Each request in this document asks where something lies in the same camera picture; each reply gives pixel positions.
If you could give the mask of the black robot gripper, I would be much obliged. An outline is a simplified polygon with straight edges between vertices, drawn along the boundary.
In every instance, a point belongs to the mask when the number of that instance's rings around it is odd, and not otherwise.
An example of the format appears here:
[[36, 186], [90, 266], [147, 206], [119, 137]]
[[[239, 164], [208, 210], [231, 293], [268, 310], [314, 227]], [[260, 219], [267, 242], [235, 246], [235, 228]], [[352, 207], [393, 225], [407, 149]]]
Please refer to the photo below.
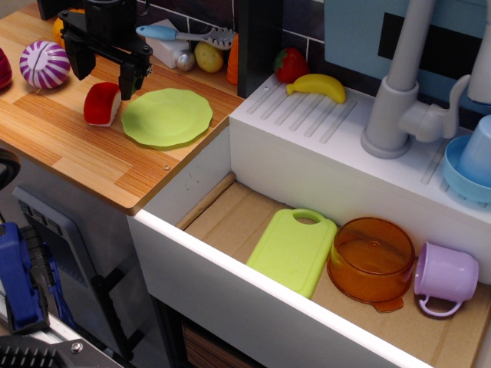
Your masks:
[[81, 81], [96, 65], [99, 55], [120, 65], [121, 100], [130, 100], [149, 75], [151, 47], [136, 33], [137, 20], [150, 10], [136, 1], [83, 1], [84, 14], [58, 13], [65, 51], [74, 75]]

